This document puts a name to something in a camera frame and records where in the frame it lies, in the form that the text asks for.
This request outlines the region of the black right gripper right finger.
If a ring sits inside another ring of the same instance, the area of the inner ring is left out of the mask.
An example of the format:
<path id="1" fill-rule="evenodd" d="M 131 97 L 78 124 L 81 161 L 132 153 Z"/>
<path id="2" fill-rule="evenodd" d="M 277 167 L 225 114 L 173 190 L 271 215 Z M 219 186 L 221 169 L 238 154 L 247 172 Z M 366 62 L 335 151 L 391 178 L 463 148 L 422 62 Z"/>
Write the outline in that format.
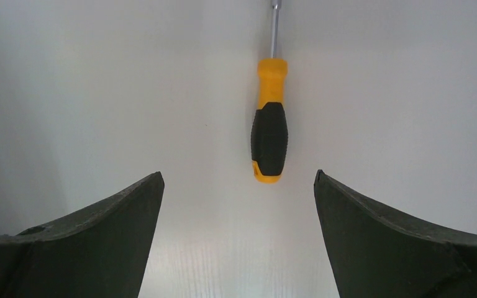
<path id="1" fill-rule="evenodd" d="M 477 297 L 477 235 L 419 219 L 318 171 L 314 197 L 340 297 Z"/>

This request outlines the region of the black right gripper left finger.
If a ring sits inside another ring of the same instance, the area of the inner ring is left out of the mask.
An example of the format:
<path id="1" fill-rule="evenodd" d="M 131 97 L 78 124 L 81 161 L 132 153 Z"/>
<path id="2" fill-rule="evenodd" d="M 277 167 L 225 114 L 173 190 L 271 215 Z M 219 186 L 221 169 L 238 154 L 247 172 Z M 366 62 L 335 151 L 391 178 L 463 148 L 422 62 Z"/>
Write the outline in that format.
<path id="1" fill-rule="evenodd" d="M 0 297 L 137 297 L 165 183 L 122 191 L 18 235 L 0 236 Z"/>

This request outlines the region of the yellow black screwdriver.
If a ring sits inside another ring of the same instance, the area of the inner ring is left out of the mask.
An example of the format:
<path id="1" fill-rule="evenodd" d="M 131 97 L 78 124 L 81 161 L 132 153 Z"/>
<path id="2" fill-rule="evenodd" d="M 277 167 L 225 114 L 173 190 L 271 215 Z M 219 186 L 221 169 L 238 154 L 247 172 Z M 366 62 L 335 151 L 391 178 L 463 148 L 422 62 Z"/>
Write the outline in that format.
<path id="1" fill-rule="evenodd" d="M 288 125 L 284 111 L 284 83 L 288 63 L 277 57 L 281 1 L 271 2 L 270 56 L 258 62 L 258 105 L 250 144 L 254 176 L 261 183 L 279 181 L 288 149 Z"/>

